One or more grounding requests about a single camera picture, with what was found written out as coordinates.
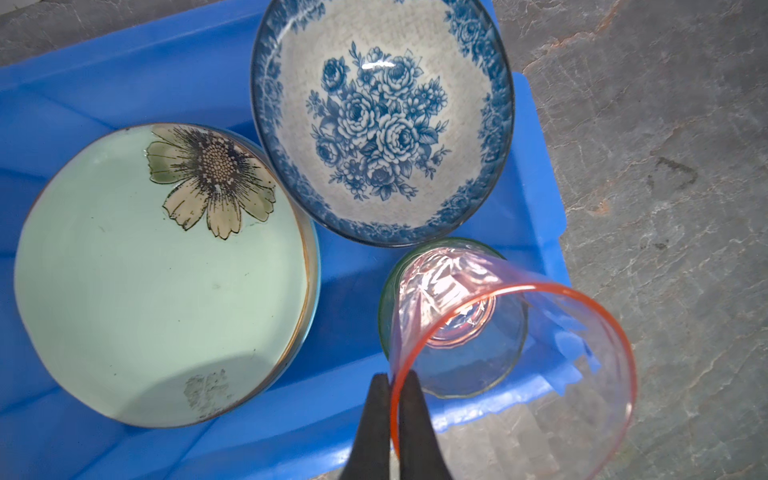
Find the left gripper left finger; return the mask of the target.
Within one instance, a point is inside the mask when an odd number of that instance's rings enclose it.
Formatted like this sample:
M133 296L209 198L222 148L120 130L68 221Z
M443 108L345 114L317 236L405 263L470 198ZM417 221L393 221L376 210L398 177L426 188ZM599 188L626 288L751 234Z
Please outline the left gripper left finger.
M390 477L391 387L385 373L373 376L356 437L341 480Z

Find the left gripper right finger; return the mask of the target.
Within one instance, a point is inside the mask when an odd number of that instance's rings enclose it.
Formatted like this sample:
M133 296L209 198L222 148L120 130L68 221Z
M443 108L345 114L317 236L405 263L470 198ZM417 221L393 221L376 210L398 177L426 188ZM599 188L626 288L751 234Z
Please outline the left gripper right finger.
M419 378L409 371L398 407L399 473L404 480L451 480Z

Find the pink transparent cup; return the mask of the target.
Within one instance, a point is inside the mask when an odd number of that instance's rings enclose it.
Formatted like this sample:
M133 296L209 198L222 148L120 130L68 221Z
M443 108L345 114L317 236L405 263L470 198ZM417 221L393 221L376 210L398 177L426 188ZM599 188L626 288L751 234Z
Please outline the pink transparent cup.
M627 432L637 376L618 321L483 243L448 238L404 256L382 291L378 325L401 461L416 455L403 435L409 374L434 407L435 432L509 414L499 447L515 479L592 479Z

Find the green transparent cup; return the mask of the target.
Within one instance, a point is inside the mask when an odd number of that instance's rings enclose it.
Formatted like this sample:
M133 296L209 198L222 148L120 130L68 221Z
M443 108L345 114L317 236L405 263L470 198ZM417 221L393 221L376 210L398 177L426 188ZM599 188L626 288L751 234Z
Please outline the green transparent cup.
M514 369L528 333L529 304L510 291L505 258L466 238L424 244L389 274L378 333L391 377L414 371L438 398L470 398Z

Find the light green flower plate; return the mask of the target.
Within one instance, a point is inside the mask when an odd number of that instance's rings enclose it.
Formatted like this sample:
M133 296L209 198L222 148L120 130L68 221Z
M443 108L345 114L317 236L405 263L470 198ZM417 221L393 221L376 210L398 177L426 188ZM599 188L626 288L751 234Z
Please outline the light green flower plate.
M268 389L297 356L320 294L317 233L246 137L128 127L41 191L13 291L67 393L131 426L194 425Z

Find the dark rimmed bottom bowl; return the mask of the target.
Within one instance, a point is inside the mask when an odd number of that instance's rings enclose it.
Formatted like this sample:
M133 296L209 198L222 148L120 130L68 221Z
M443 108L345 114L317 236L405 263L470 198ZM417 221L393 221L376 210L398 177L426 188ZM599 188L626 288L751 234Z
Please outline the dark rimmed bottom bowl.
M367 245L422 244L464 224L511 148L512 72L479 1L273 1L250 86L286 192Z

